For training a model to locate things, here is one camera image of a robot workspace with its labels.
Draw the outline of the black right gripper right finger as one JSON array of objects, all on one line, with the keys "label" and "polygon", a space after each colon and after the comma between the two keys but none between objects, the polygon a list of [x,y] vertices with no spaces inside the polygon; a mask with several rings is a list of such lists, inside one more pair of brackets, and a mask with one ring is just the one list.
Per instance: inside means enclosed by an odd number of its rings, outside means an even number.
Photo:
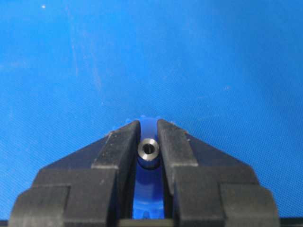
[{"label": "black right gripper right finger", "polygon": [[253,168],[158,120],[173,218],[180,227],[277,227],[276,203]]}]

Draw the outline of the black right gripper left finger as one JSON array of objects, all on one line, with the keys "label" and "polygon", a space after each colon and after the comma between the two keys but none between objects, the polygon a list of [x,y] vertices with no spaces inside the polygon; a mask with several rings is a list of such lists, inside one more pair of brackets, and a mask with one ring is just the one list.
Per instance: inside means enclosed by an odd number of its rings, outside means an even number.
[{"label": "black right gripper left finger", "polygon": [[11,212],[11,227],[108,227],[130,218],[140,123],[42,168]]}]

